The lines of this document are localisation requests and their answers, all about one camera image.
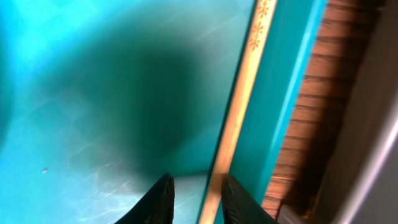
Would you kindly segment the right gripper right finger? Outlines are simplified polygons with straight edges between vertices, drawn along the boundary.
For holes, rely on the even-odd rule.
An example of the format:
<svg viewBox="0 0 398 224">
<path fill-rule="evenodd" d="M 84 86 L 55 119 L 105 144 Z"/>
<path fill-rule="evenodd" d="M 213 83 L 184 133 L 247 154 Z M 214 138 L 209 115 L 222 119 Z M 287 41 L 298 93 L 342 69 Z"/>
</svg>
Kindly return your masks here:
<svg viewBox="0 0 398 224">
<path fill-rule="evenodd" d="M 224 178 L 221 202 L 224 224 L 277 224 L 230 175 Z"/>
</svg>

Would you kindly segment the wooden chopstick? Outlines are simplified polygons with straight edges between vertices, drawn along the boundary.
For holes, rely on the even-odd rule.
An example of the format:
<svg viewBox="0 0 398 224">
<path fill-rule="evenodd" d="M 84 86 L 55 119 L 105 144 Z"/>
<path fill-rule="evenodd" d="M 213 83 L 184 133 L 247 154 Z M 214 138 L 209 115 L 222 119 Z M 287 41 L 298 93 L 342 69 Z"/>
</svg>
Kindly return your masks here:
<svg viewBox="0 0 398 224">
<path fill-rule="evenodd" d="M 228 174 L 231 167 L 276 5 L 277 0 L 259 0 L 256 2 L 228 115 L 198 219 L 199 224 L 215 222 L 221 200 L 223 178 Z"/>
</svg>

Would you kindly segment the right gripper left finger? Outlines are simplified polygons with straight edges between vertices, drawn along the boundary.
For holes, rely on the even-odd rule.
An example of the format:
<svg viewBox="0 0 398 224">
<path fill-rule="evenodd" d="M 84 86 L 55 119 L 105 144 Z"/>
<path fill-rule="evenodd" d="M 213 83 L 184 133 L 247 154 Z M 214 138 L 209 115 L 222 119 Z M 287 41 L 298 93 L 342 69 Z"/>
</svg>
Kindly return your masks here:
<svg viewBox="0 0 398 224">
<path fill-rule="evenodd" d="M 165 174 L 116 224 L 172 224 L 174 201 L 174 178 Z"/>
</svg>

